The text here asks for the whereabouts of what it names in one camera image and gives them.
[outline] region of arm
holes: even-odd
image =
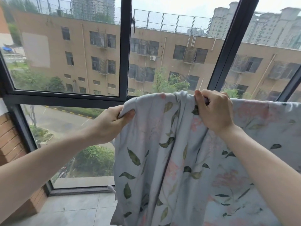
[[[203,96],[209,98],[208,106]],[[233,123],[227,96],[217,91],[195,91],[200,117],[234,152],[280,222],[300,225],[301,175]]]
[[[93,125],[1,166],[0,223],[81,150],[114,139],[135,114],[131,110],[117,119],[122,108],[108,108]]]

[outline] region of road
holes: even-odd
[[[36,115],[37,126],[48,129],[49,132],[54,135],[54,139],[60,139],[72,131],[81,130],[87,127],[89,124],[92,124],[93,122],[93,119],[62,112],[40,105],[34,106],[34,112]],[[26,113],[25,117],[28,124],[32,124],[31,119],[28,115],[26,115]],[[105,146],[115,150],[114,146],[111,143],[100,144],[99,146]]]

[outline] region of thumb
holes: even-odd
[[[208,109],[205,103],[205,99],[199,90],[194,91],[194,97],[199,108],[199,115],[201,115]]]
[[[118,123],[121,124],[121,128],[123,128],[128,122],[130,122],[135,115],[135,110],[130,110],[126,114],[122,116],[122,118],[118,119]]]

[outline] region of red brick wall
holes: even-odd
[[[0,116],[0,166],[26,155],[24,145],[8,114]],[[38,213],[47,196],[42,188],[38,189],[7,221]]]

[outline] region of tiled floor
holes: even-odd
[[[6,226],[109,226],[115,194],[49,197],[40,213]]]

